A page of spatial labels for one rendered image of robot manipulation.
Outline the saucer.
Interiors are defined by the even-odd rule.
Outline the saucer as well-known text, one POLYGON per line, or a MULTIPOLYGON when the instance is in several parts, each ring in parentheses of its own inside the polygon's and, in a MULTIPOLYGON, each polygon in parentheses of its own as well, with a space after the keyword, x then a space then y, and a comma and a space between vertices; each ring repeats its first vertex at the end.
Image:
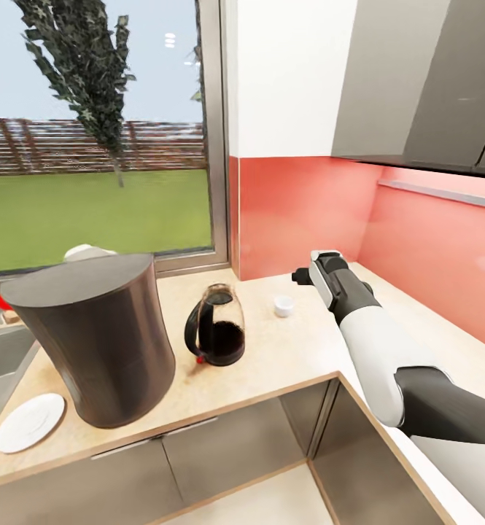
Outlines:
POLYGON ((59 421, 65 408, 60 394, 35 397, 11 413, 0 427, 0 451, 14 453, 41 440, 59 421))

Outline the paper coffee filter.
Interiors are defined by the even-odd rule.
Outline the paper coffee filter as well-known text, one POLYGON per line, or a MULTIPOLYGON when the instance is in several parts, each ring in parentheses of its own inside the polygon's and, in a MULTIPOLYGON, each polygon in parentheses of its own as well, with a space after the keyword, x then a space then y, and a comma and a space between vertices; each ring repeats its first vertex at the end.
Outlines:
POLYGON ((66 261, 69 263, 76 262, 78 260, 92 259, 95 257, 102 257, 111 254, 117 254, 109 250, 100 249, 97 246, 88 246, 83 244, 82 246, 71 248, 66 254, 66 261))

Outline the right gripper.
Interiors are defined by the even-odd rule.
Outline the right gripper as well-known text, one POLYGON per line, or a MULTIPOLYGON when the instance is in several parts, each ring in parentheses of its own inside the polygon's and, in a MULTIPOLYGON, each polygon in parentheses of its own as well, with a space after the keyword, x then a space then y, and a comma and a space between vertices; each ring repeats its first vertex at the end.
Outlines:
POLYGON ((298 268, 295 272, 292 272, 292 282, 297 282, 299 286, 312 285, 313 281, 310 278, 309 268, 298 268))

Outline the coffee cup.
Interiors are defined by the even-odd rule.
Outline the coffee cup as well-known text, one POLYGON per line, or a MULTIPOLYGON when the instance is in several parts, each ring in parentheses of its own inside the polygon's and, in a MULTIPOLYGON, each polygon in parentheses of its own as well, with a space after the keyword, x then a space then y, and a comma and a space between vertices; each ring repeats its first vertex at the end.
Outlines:
POLYGON ((287 317, 294 311, 295 303, 291 298, 281 296, 275 298, 275 310, 280 317, 287 317))

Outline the electric kettle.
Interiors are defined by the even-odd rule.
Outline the electric kettle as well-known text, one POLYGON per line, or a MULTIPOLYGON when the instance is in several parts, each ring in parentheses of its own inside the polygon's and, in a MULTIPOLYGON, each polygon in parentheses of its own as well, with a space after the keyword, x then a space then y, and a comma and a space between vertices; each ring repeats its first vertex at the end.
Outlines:
POLYGON ((244 354, 245 327, 236 285, 213 284, 187 318, 185 344, 210 365, 229 366, 244 354))

